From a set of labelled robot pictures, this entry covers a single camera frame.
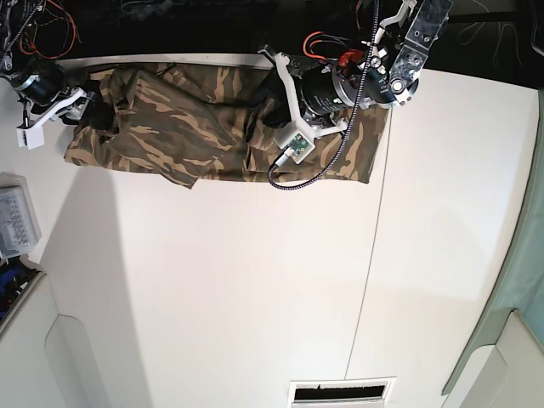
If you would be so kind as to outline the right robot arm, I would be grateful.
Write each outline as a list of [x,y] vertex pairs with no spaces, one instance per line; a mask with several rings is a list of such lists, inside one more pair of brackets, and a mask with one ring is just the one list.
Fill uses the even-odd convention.
[[[43,54],[38,30],[61,22],[66,24],[64,45],[56,55]],[[24,135],[56,119],[98,130],[113,124],[114,109],[104,101],[99,81],[60,65],[78,39],[76,22],[60,1],[1,2],[1,78],[22,104],[18,129]]]

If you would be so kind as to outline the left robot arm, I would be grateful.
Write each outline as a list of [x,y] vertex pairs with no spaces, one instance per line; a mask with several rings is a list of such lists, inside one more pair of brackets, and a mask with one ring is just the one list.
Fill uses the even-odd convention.
[[403,105],[417,90],[451,7],[450,1],[353,1],[350,33],[311,32],[302,58],[287,58],[295,101],[288,99],[277,67],[268,75],[256,94],[258,102],[273,103],[264,124],[283,128],[297,108],[307,123],[328,128],[340,111]]

